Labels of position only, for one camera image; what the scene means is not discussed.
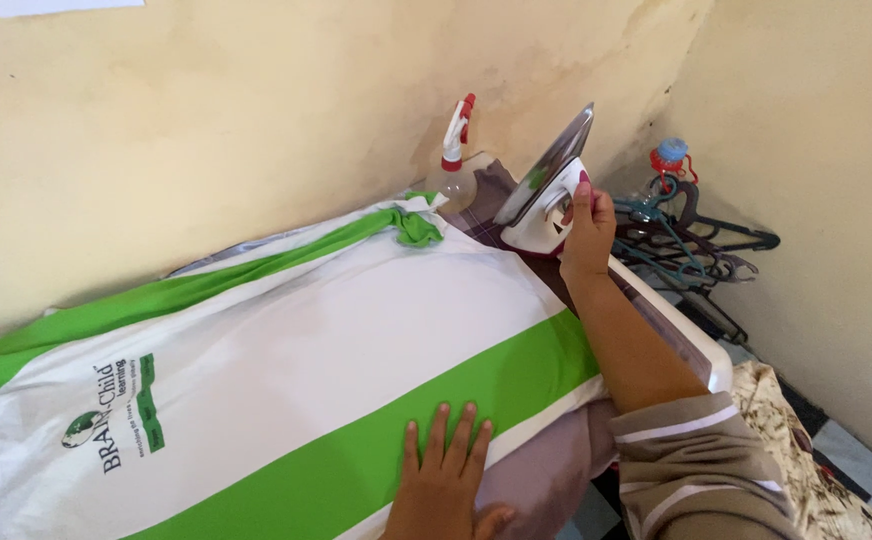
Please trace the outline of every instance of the clothes iron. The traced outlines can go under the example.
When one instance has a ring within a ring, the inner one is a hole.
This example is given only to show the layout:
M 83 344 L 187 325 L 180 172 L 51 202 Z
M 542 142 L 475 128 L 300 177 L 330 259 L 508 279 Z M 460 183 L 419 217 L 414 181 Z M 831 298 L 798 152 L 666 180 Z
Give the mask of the clothes iron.
M 492 219 L 505 226 L 502 241 L 514 251 L 541 258 L 562 252 L 572 223 L 562 227 L 560 221 L 580 178 L 589 178 L 579 155 L 592 126 L 592 106 L 573 118 Z

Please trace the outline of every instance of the hand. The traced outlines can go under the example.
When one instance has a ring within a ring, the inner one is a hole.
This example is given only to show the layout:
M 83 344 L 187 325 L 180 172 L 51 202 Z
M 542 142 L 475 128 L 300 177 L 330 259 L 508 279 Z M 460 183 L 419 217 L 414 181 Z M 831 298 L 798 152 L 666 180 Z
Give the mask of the hand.
M 571 293 L 587 281 L 609 274 L 610 249 L 615 239 L 615 210 L 610 194 L 593 188 L 588 178 L 582 178 L 572 195 L 572 206 L 562 217 L 562 226 L 570 221 L 572 229 L 565 239 L 559 271 Z
M 479 426 L 472 452 L 468 452 L 476 405 L 467 403 L 443 455 L 448 418 L 449 404 L 442 403 L 436 410 L 421 468 L 418 425 L 406 425 L 402 479 L 381 540 L 491 540 L 512 521 L 515 511 L 507 506 L 496 506 L 478 520 L 474 515 L 492 423 L 487 420 Z

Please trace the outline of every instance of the paper on wall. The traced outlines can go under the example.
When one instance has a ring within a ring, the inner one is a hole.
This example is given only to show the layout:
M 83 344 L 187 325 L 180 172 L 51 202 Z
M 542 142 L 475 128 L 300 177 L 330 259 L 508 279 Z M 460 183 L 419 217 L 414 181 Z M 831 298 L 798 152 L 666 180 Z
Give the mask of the paper on wall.
M 57 14 L 59 12 L 75 10 L 124 8 L 145 5 L 145 0 L 0 0 L 0 17 L 17 18 L 21 16 Z

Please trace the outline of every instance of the brown sleeve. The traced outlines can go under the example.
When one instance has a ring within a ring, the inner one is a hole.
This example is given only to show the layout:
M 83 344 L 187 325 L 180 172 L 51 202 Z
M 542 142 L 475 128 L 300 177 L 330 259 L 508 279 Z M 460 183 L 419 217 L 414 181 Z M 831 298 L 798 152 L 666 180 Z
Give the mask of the brown sleeve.
M 799 538 L 778 466 L 728 393 L 646 407 L 610 429 L 635 540 Z

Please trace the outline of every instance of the person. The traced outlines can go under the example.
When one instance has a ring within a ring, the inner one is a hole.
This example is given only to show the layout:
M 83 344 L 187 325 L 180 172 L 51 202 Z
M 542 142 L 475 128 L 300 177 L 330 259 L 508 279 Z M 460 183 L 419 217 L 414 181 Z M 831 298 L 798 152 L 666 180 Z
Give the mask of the person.
M 610 279 L 610 196 L 581 182 L 563 225 L 573 215 L 560 274 L 621 413 L 610 430 L 620 455 L 619 493 L 630 536 L 799 538 L 778 466 L 729 394 L 710 394 Z M 446 447 L 448 416 L 449 405 L 441 403 L 421 461 L 418 425 L 407 425 L 383 540 L 491 540 L 514 519 L 514 509 L 503 504 L 474 512 L 490 421 L 480 425 L 467 451 L 474 403 L 466 404 Z

